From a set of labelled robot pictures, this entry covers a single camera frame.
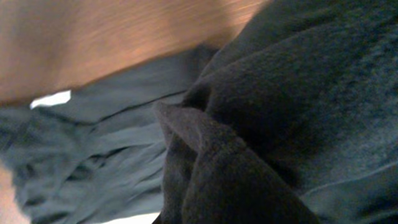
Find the dark green t-shirt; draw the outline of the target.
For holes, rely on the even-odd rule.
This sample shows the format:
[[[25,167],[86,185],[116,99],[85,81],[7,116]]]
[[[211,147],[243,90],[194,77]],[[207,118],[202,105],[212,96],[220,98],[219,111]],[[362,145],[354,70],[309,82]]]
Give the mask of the dark green t-shirt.
[[[32,223],[396,223],[397,2],[272,1],[221,50],[1,108]]]

